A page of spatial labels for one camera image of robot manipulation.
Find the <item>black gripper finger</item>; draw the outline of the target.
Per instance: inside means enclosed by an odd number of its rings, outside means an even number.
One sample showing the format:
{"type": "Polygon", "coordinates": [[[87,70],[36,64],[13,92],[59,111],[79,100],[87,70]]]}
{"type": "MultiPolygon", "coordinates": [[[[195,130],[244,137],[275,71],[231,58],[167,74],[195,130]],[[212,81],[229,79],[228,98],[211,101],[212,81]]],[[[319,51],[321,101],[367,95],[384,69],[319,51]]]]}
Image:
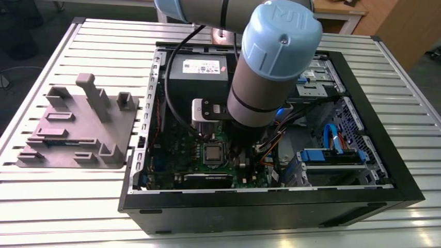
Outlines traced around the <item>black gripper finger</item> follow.
{"type": "Polygon", "coordinates": [[[243,150],[240,154],[233,158],[235,168],[248,168],[251,167],[251,159],[247,150],[243,150]]]}

